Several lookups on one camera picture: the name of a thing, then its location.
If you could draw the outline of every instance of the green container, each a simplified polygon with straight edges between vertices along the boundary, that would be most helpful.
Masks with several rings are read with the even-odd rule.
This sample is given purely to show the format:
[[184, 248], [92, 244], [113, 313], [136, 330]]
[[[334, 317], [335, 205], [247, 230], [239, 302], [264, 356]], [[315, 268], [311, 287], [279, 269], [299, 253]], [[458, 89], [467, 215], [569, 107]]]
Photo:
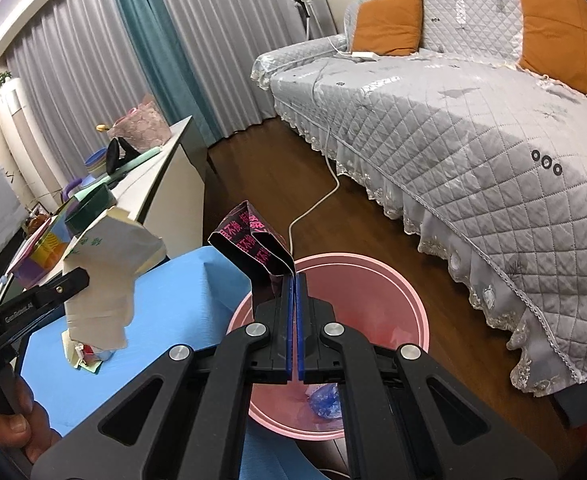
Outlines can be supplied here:
[[67, 217], [65, 225], [72, 235], [81, 235], [91, 225], [91, 222], [100, 216], [100, 213], [113, 207], [116, 203], [118, 201], [107, 184], [96, 186], [87, 193], [74, 212]]

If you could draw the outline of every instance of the orange cushion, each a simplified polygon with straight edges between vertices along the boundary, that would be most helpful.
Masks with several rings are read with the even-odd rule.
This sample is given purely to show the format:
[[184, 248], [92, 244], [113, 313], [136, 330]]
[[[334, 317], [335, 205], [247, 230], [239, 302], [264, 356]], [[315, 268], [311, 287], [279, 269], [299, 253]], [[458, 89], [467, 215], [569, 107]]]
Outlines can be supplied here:
[[422, 36], [422, 0], [371, 0], [358, 10], [352, 50], [408, 56]]
[[587, 94], [587, 0], [522, 0], [520, 66]]

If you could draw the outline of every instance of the finger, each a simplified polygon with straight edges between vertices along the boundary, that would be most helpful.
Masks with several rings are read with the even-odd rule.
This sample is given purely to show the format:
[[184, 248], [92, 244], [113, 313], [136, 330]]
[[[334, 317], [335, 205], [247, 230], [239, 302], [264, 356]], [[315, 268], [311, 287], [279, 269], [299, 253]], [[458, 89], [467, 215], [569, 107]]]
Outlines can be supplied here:
[[31, 439], [29, 422], [23, 415], [0, 415], [0, 446], [24, 447]]
[[52, 430], [52, 446], [62, 440], [62, 435], [56, 430]]
[[18, 405], [24, 415], [29, 415], [34, 409], [34, 393], [25, 380], [16, 376], [16, 395], [18, 396]]
[[27, 420], [31, 427], [31, 439], [25, 446], [25, 454], [34, 463], [52, 445], [49, 415], [38, 402], [34, 402], [34, 409], [27, 415]]

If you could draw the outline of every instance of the pink trash bin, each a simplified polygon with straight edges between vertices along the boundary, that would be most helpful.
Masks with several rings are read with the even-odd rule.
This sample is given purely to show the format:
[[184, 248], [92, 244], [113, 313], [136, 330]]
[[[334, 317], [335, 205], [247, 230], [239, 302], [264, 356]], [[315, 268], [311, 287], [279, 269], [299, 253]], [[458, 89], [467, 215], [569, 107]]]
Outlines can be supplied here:
[[[391, 267], [360, 254], [328, 253], [298, 260], [296, 269], [305, 271], [310, 296], [329, 301], [336, 320], [360, 330], [371, 343], [393, 349], [415, 343], [429, 350], [429, 322], [422, 302]], [[227, 332], [252, 321], [250, 293], [236, 309]], [[288, 384], [254, 385], [251, 418], [299, 440], [344, 437], [341, 419], [325, 420], [309, 407], [308, 386], [297, 380], [295, 349], [293, 370], [293, 381]]]

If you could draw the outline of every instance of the blue gripper pad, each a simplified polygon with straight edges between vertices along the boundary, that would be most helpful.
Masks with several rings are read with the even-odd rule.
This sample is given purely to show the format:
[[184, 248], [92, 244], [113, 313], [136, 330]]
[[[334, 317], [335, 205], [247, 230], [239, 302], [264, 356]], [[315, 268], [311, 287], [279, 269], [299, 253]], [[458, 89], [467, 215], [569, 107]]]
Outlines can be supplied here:
[[298, 357], [298, 380], [302, 381], [304, 375], [304, 341], [302, 337], [302, 301], [301, 301], [301, 280], [297, 279], [297, 275], [294, 277], [295, 286], [295, 301], [293, 307], [295, 309], [295, 322], [296, 322], [296, 337], [297, 337], [297, 357]]
[[295, 312], [295, 275], [291, 276], [287, 286], [287, 374], [291, 379], [294, 368], [294, 312]]

